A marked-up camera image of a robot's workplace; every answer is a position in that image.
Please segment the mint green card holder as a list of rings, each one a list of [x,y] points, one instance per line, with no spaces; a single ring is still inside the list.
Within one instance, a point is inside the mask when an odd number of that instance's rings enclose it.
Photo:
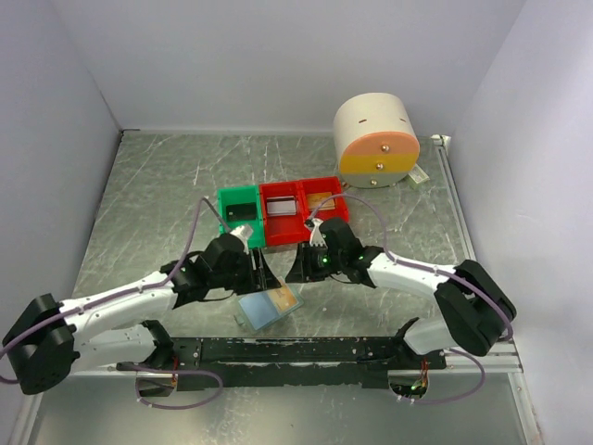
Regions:
[[[237,324],[252,332],[258,332],[299,309],[304,304],[303,298],[291,286],[289,287],[300,301],[300,304],[296,308],[285,313],[279,313],[273,307],[268,297],[269,290],[251,293],[237,300],[237,312],[234,316]]]

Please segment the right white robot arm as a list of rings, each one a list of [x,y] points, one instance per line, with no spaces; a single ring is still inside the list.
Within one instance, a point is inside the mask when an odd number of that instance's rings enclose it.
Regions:
[[[355,285],[395,289],[435,302],[437,315],[411,320],[400,329],[400,341],[393,347],[399,366],[413,368],[425,354],[455,347],[483,357],[499,340],[511,337],[517,311],[479,262],[430,264],[365,246],[338,217],[310,218],[305,225],[310,238],[298,245],[286,282],[314,283],[343,274]]]

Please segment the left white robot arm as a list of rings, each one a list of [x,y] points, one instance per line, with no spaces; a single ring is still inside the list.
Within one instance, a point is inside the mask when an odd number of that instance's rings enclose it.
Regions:
[[[234,235],[221,235],[203,251],[131,283],[78,299],[57,301],[51,294],[33,299],[2,341],[13,377],[25,395],[45,392],[70,373],[115,363],[136,363],[150,371],[170,371],[178,359],[174,342],[159,317],[206,300],[212,289],[248,295],[276,289],[258,248],[247,249]]]

